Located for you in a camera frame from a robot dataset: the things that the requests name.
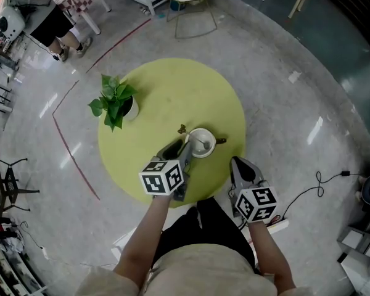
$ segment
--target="t-shirt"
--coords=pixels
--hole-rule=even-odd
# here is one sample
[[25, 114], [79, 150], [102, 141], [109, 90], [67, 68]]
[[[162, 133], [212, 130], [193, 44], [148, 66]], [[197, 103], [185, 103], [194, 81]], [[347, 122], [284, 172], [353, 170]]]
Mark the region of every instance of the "t-shirt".
[[[196, 244], [172, 250], [151, 270], [142, 291], [130, 279], [108, 269], [92, 268], [76, 296], [277, 296], [267, 278], [253, 272], [238, 252], [222, 245]], [[312, 296], [309, 288], [280, 296]]]
[[6, 6], [11, 7], [25, 5], [36, 7], [36, 10], [26, 20], [24, 31], [28, 34], [32, 33], [56, 6], [52, 0], [5, 0], [4, 3]]

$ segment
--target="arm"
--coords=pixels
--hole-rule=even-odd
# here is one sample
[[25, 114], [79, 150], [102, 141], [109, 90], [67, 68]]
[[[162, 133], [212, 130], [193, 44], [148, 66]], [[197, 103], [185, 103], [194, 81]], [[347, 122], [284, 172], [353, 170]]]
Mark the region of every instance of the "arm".
[[274, 285], [277, 287], [278, 295], [286, 290], [296, 288], [289, 264], [271, 237], [266, 225], [260, 221], [250, 223], [248, 227], [257, 252], [260, 271], [262, 274], [274, 274]]
[[142, 287], [152, 265], [171, 196], [156, 196], [122, 251], [115, 273]]

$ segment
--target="potted plant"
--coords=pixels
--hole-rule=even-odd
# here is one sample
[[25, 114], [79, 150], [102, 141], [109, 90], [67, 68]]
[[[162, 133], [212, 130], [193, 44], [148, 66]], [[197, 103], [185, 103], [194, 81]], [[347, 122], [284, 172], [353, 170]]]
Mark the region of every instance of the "potted plant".
[[138, 105], [133, 97], [137, 91], [126, 83], [121, 83], [119, 77], [101, 75], [102, 91], [98, 99], [94, 99], [88, 105], [94, 116], [99, 117], [103, 110], [105, 114], [104, 124], [122, 128], [122, 120], [132, 120], [138, 115]]

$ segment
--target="person's left arm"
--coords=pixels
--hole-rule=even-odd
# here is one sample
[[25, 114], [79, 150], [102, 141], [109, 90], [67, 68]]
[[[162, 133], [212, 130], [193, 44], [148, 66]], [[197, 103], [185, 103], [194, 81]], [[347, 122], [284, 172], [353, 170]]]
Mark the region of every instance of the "person's left arm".
[[171, 196], [156, 196], [125, 245], [115, 273], [132, 280], [141, 289], [158, 247]]

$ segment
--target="white bowl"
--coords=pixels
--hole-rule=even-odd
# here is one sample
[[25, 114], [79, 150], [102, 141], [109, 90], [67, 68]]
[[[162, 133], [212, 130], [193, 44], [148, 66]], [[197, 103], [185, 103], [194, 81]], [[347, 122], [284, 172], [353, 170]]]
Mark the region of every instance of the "white bowl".
[[[210, 144], [210, 148], [204, 149], [203, 144], [196, 138], [199, 138], [203, 142], [208, 142]], [[196, 128], [192, 130], [191, 135], [186, 136], [185, 144], [188, 141], [192, 144], [192, 156], [195, 158], [208, 157], [214, 151], [216, 142], [214, 135], [205, 128]]]

